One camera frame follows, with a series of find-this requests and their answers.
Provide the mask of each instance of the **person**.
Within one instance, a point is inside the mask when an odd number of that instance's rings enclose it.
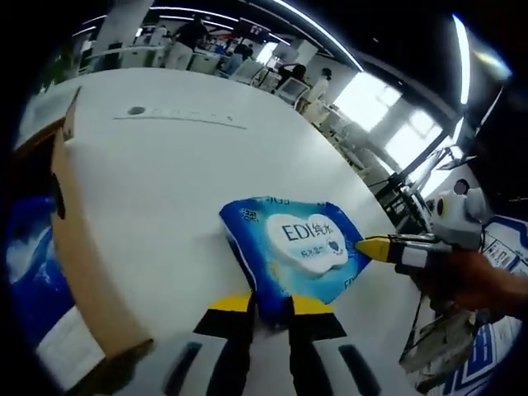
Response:
[[[326,93],[330,80],[332,80],[332,70],[330,68],[323,68],[319,80],[304,97],[300,98],[299,113],[303,114],[310,104],[317,101]]]
[[[174,43],[169,51],[165,68],[186,70],[195,47],[207,34],[207,29],[199,16],[195,16],[194,21],[178,28],[172,37]]]
[[[163,37],[171,37],[171,32],[169,31],[169,29],[165,26],[165,25],[162,25],[162,28],[165,29],[165,34],[163,35]]]
[[[287,68],[289,66],[293,66],[293,68],[291,70],[288,70]],[[283,64],[279,67],[280,80],[275,89],[279,89],[286,81],[288,81],[288,78],[290,77],[304,82],[305,74],[306,66],[304,66],[303,64]]]
[[[451,285],[457,285],[452,288],[451,298],[459,307],[489,309],[495,318],[507,315],[524,321],[511,350],[493,369],[491,379],[479,394],[528,394],[528,277],[493,267],[477,251],[453,252],[439,264],[442,265],[426,267],[413,277],[418,289],[431,298],[431,305],[439,296],[445,297],[442,291],[446,283],[438,279],[449,279]]]
[[[253,57],[253,44],[246,47],[246,59]]]
[[[167,30],[167,27],[165,27],[165,25],[161,25],[160,27],[157,27],[152,36],[150,37],[150,45],[160,45],[161,42],[162,42],[162,38],[165,37],[165,35],[167,35],[168,33],[168,30]]]
[[[228,61],[225,63],[225,66],[223,67],[223,72],[227,74],[228,76],[233,75],[235,70],[240,67],[240,65],[243,64],[244,60],[247,59],[248,50],[246,45],[239,44],[234,49],[233,54],[231,57],[229,57]]]
[[[432,302],[444,296],[446,285],[438,279],[449,279],[451,285],[457,285],[451,298],[463,309],[489,309],[521,320],[528,318],[528,278],[493,267],[477,251],[453,252],[441,264],[426,267],[413,277]]]

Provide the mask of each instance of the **desk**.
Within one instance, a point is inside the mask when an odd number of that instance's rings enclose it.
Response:
[[[220,54],[215,54],[203,49],[196,49],[192,55],[187,70],[204,74],[215,74],[216,68],[221,59],[222,57]]]
[[[330,105],[326,105],[325,108],[330,111],[326,120],[321,124],[321,129],[325,132],[340,132],[352,122],[341,110],[333,109]]]
[[[118,54],[123,52],[129,52],[129,51],[154,51],[154,50],[162,50],[165,47],[159,46],[159,45],[131,45],[130,47],[122,47],[122,48],[115,48],[115,49],[107,49],[105,51],[99,52],[97,54],[92,54],[87,57],[87,59],[93,59],[98,58],[100,56],[109,55],[109,54]]]
[[[217,54],[217,53],[212,52],[212,51],[208,51],[207,49],[202,49],[202,48],[197,48],[197,47],[195,48],[194,53],[195,54],[201,54],[201,55],[207,55],[207,56],[220,57],[220,54]]]
[[[275,89],[276,85],[281,80],[280,74],[276,72],[274,69],[265,67],[261,73],[263,73],[260,77],[260,82],[258,83],[257,87],[264,89],[268,92],[271,92],[273,89]]]
[[[218,216],[231,200],[327,200],[365,236],[394,232],[341,155],[278,97],[156,68],[88,74],[45,95],[80,85],[67,149],[87,222],[111,281],[157,342],[192,330],[212,301],[248,291]],[[115,119],[132,106],[214,112],[241,128]],[[419,297],[408,277],[372,262],[334,305],[349,335],[397,362]],[[287,334],[256,336],[247,394],[295,394],[288,367]]]

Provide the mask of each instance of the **ceiling light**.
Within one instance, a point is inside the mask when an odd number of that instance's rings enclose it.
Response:
[[[469,80],[470,76],[470,60],[469,60],[469,42],[468,35],[465,31],[464,24],[462,21],[453,15],[455,21],[456,35],[459,39],[460,47],[460,62],[462,64],[462,86],[460,88],[460,103],[465,105],[468,103],[469,97]]]
[[[291,6],[290,4],[288,4],[287,2],[283,2],[282,0],[273,0],[274,2],[276,2],[277,4],[279,4],[280,6],[286,8],[287,10],[293,12],[295,15],[298,15],[299,17],[303,18],[305,21],[307,21],[310,25],[312,25],[313,27],[315,27],[318,31],[320,31],[321,33],[323,33],[336,47],[338,47],[338,49],[341,50],[341,52],[347,56],[347,58],[349,58],[349,60],[351,60],[356,66],[357,68],[363,72],[365,71],[360,63],[356,60],[356,58],[354,58],[352,56],[352,54],[350,52],[347,51],[347,49],[345,48],[345,46],[343,44],[341,44],[339,41],[337,41],[337,39],[331,35],[330,33],[328,33],[328,31],[326,29],[324,29],[322,26],[320,26],[316,21],[314,21],[312,18],[310,18],[309,16],[307,16],[306,14],[303,14],[301,11],[299,11],[297,8]]]
[[[238,19],[233,18],[232,16],[217,14],[216,12],[196,10],[194,8],[184,8],[184,7],[151,7],[151,10],[172,10],[172,11],[188,11],[188,12],[197,12],[199,14],[212,15],[213,17],[220,17],[229,19],[230,21],[238,22]]]
[[[475,131],[475,136],[477,135],[478,132],[480,132],[480,129],[482,128],[482,125],[484,125],[486,120],[488,120],[489,115],[492,114],[493,109],[497,105],[499,97],[501,97],[501,95],[502,95],[502,91],[504,91],[504,86],[501,87],[501,90],[498,92],[498,94],[495,97],[495,100],[493,101],[492,105],[489,107],[488,111],[486,111],[486,114],[484,115],[484,117],[480,121],[480,126]]]
[[[290,43],[284,39],[281,39],[278,35],[274,35],[273,33],[270,33],[270,37],[273,37],[274,39],[280,41],[281,43],[284,43],[286,45],[290,45]]]
[[[188,16],[160,15],[159,19],[179,19],[180,21],[194,21],[194,18]]]
[[[460,119],[460,121],[455,126],[455,132],[453,132],[453,143],[456,144],[456,142],[459,139],[460,131],[462,130],[462,124],[464,123],[464,117]]]
[[[87,23],[97,21],[98,19],[106,18],[106,15],[98,16],[97,18],[92,18],[90,21],[83,22],[83,25],[86,25]]]
[[[178,19],[180,21],[194,21],[194,18],[190,18],[188,16],[173,16],[173,15],[160,15],[159,19]],[[218,26],[223,27],[224,29],[227,29],[228,31],[232,31],[233,27],[222,25],[221,23],[211,22],[211,21],[202,21],[206,25],[212,25],[212,26]]]
[[[251,23],[252,25],[257,25],[257,26],[261,27],[262,29],[266,29],[267,31],[270,31],[270,30],[271,30],[269,27],[265,27],[265,26],[261,25],[260,23],[256,23],[256,22],[251,21],[251,20],[249,20],[249,19],[247,19],[247,18],[242,18],[242,17],[241,17],[241,18],[240,18],[240,21],[246,21],[246,22],[249,22],[249,23]]]
[[[83,31],[78,31],[77,33],[73,34],[72,37],[75,37],[76,35],[81,35],[82,33],[86,33],[87,31],[93,31],[96,27],[88,27],[87,29],[84,29]]]
[[[512,71],[498,54],[487,53],[483,51],[474,51],[474,54],[477,59],[489,66],[492,73],[497,76],[498,79],[508,80],[512,75]]]
[[[233,30],[233,27],[231,27],[231,26],[226,26],[226,25],[222,25],[221,23],[216,23],[216,22],[211,22],[211,21],[203,21],[203,22],[204,22],[205,24],[207,24],[207,25],[223,27],[224,29],[227,29],[228,31],[232,31],[232,30]]]

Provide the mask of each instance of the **white wall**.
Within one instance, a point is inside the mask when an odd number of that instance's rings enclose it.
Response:
[[[340,64],[335,60],[324,58],[321,55],[315,55],[306,65],[306,81],[315,84],[323,68],[330,68],[332,70],[332,81],[330,81],[327,93],[324,94],[323,99],[327,103],[333,103],[342,90],[352,81],[358,71],[344,64]]]
[[[306,66],[310,60],[317,54],[317,47],[309,43],[307,40],[297,40],[292,43],[292,48],[297,50],[297,59],[295,62],[297,64],[303,64]]]

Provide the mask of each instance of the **yellow stripe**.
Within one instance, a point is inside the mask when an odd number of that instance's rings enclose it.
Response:
[[[325,305],[318,299],[304,297],[303,295],[292,295],[296,315],[331,314],[333,307]]]
[[[356,243],[356,249],[378,262],[387,262],[390,240],[387,236],[364,239]]]
[[[231,295],[229,297],[215,301],[209,306],[209,309],[217,309],[218,311],[247,312],[250,298],[251,291],[246,295]]]

